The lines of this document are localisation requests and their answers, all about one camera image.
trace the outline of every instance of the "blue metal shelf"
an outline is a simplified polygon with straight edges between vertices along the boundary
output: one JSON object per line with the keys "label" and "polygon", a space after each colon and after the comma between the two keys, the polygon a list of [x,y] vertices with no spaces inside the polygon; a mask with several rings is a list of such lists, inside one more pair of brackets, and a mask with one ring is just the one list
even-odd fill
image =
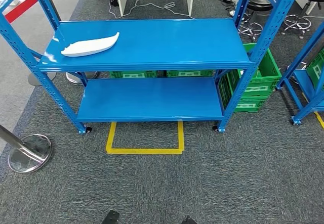
{"label": "blue metal shelf", "polygon": [[[13,0],[0,2],[0,12]],[[150,19],[62,22],[51,0],[38,0],[55,31],[41,55],[26,46],[0,14],[0,34],[59,105],[79,133],[82,121],[218,120],[225,131],[239,99],[273,40],[294,0],[270,0],[271,15],[257,44],[245,53],[238,27],[248,0],[239,0],[230,18]],[[112,48],[91,56],[69,58],[60,52],[71,43],[115,35]],[[216,70],[214,78],[150,78],[89,80],[85,71]],[[225,108],[219,78],[228,69],[243,69]],[[81,79],[84,97],[76,114],[46,74],[69,72]]]}
{"label": "blue metal shelf", "polygon": [[[322,68],[322,74],[319,76],[319,82],[316,88],[313,85],[310,78],[306,70],[297,70],[298,66],[304,61],[320,38],[324,34],[324,22],[321,23],[310,39],[309,39],[304,48],[302,48],[296,58],[289,65],[289,67],[282,75],[277,83],[277,89],[282,89],[285,84],[287,89],[299,108],[299,112],[292,116],[294,125],[301,124],[301,119],[313,111],[324,111],[324,68]],[[304,92],[307,99],[307,103],[303,105],[299,97],[295,92],[294,88],[290,84],[289,79],[294,76],[300,88]]]}
{"label": "blue metal shelf", "polygon": [[[70,43],[119,32],[112,48],[65,57]],[[199,70],[251,65],[233,19],[62,22],[37,66],[46,71]]]}
{"label": "blue metal shelf", "polygon": [[221,120],[213,78],[93,79],[78,113],[80,121]]}

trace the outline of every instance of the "white foam object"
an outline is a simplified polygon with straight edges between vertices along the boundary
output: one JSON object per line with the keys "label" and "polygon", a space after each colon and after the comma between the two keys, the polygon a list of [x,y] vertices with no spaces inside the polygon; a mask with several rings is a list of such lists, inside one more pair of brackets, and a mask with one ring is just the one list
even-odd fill
{"label": "white foam object", "polygon": [[119,32],[112,37],[82,40],[72,43],[61,51],[62,55],[69,57],[88,56],[105,51],[113,47],[119,36]]}

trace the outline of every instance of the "round chrome base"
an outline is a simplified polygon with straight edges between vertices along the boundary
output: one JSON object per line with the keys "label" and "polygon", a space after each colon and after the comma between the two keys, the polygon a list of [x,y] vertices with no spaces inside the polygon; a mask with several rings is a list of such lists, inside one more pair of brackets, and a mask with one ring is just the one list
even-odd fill
{"label": "round chrome base", "polygon": [[252,38],[255,41],[256,36],[260,35],[262,32],[262,26],[258,23],[250,23],[249,20],[241,23],[239,28],[240,34],[245,34]]}
{"label": "round chrome base", "polygon": [[29,158],[17,148],[12,149],[8,157],[9,167],[18,173],[36,171],[44,166],[52,152],[51,141],[43,135],[31,135],[21,139],[29,150],[39,156],[42,160]]}
{"label": "round chrome base", "polygon": [[[88,79],[94,79],[94,78],[98,76],[97,71],[96,71],[96,72],[85,72],[85,74]],[[69,74],[68,72],[66,72],[66,79],[69,80],[70,83],[76,84],[76,85],[82,84],[82,82],[79,77]]]}
{"label": "round chrome base", "polygon": [[298,15],[286,16],[283,23],[287,27],[281,34],[285,35],[285,32],[290,28],[296,29],[301,32],[301,35],[299,35],[300,39],[304,39],[304,34],[305,31],[310,31],[310,27],[312,25],[312,23],[308,18],[299,17]]}
{"label": "round chrome base", "polygon": [[[48,72],[47,74],[51,81],[52,81],[56,76],[56,72]],[[32,73],[28,76],[28,83],[29,83],[32,86],[42,86],[42,84],[37,78],[35,78]]]}

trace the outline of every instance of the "floor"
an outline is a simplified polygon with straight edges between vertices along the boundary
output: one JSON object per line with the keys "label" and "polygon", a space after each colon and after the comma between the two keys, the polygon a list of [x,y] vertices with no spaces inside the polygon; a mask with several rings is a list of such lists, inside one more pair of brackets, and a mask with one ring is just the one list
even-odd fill
{"label": "floor", "polygon": [[[187,12],[185,0],[154,3],[172,1],[175,11]],[[71,19],[113,19],[103,6],[107,3],[79,0]],[[126,10],[134,3],[128,0]],[[294,5],[290,13],[298,11]],[[194,0],[193,15],[225,17],[227,12],[218,0]],[[181,16],[143,7],[126,19],[161,17]],[[258,19],[263,23],[265,17]],[[293,33],[276,36],[270,49],[279,67],[284,70],[320,21],[312,19],[313,27],[304,40]],[[54,83],[78,107],[82,87],[67,83],[63,74]],[[46,135],[54,153],[42,170],[21,175],[8,169],[10,148],[5,147],[0,156],[0,216],[4,223],[100,223],[113,209],[121,214],[120,223],[180,224],[187,215],[198,224],[322,223],[324,131],[313,114],[301,126],[291,125],[296,110],[282,90],[257,113],[235,113],[225,133],[211,131],[211,121],[184,122],[185,150],[180,156],[107,155],[110,123],[89,123],[91,133],[78,135],[39,87],[14,133]],[[113,147],[171,148],[177,144],[176,133],[176,123],[118,123]]]}
{"label": "floor", "polygon": [[[63,20],[69,20],[79,0],[54,0]],[[27,45],[42,53],[53,30],[37,3],[12,23]],[[0,36],[0,124],[13,131],[34,90],[28,83],[28,68]],[[5,143],[0,139],[0,155]]]}

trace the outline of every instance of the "shelf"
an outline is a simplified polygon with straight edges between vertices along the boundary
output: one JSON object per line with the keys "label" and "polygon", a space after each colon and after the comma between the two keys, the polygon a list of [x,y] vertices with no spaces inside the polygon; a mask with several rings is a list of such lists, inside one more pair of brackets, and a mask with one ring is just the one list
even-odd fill
{"label": "shelf", "polygon": [[[315,94],[315,90],[310,78],[307,75],[306,70],[295,70],[294,72],[295,78],[298,83],[299,87],[306,96],[308,102],[310,102]],[[320,103],[319,107],[324,107],[324,102]]]}
{"label": "shelf", "polygon": [[[84,57],[60,53],[70,43],[119,32],[112,48]],[[233,19],[62,22],[37,66],[46,71],[238,69],[251,65]]]}
{"label": "shelf", "polygon": [[223,118],[213,78],[89,80],[77,120],[172,121]]}

